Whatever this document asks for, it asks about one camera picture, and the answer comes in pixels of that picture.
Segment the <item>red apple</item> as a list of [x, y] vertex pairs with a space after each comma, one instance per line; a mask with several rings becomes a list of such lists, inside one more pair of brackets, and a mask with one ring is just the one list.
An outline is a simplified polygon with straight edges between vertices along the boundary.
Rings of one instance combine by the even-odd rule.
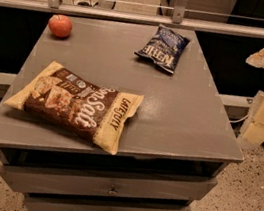
[[73, 26], [70, 18], [56, 14], [48, 20], [48, 28], [57, 38], [66, 38], [71, 34]]

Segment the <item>grey drawer cabinet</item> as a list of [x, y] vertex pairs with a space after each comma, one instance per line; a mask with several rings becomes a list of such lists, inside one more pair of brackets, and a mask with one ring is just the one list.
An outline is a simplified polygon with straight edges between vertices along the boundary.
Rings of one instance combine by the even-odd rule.
[[137, 56], [155, 27], [73, 26], [0, 104], [0, 176], [29, 211], [190, 211], [243, 158], [199, 42], [169, 75]]

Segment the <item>blue Kettle chips bag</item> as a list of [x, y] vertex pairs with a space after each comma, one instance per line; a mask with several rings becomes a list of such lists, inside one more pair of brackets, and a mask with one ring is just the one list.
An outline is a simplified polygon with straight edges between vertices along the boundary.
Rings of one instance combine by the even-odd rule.
[[151, 40], [135, 54], [151, 59], [158, 68], [173, 74], [180, 56], [189, 43], [189, 38], [161, 24]]

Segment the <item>middle drawer with knob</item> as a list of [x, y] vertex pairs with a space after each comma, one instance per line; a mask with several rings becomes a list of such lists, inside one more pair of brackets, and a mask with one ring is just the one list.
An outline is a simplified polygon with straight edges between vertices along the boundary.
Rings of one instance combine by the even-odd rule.
[[25, 197], [30, 211], [190, 211], [185, 202], [164, 199], [44, 195]]

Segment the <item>drawer with knob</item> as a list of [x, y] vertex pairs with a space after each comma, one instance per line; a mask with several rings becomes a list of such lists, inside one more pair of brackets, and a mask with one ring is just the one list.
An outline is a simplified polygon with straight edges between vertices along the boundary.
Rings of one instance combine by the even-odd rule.
[[201, 200], [216, 178], [52, 168], [1, 166], [0, 176], [15, 192], [78, 196]]
[[185, 202], [164, 199], [44, 195], [25, 197], [30, 211], [190, 211]]

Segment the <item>brown yellow chips bag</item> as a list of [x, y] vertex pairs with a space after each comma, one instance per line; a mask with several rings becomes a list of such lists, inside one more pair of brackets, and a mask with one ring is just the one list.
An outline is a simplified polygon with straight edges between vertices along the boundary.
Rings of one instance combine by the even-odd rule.
[[142, 100], [139, 94], [89, 83], [54, 61], [6, 104], [67, 128], [114, 155], [125, 121]]

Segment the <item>top drawer with knob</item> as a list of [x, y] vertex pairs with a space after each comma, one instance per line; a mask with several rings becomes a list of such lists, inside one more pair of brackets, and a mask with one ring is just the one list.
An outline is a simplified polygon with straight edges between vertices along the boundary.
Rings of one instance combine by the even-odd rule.
[[1, 166], [0, 176], [15, 192], [78, 196], [201, 200], [216, 178], [52, 168]]

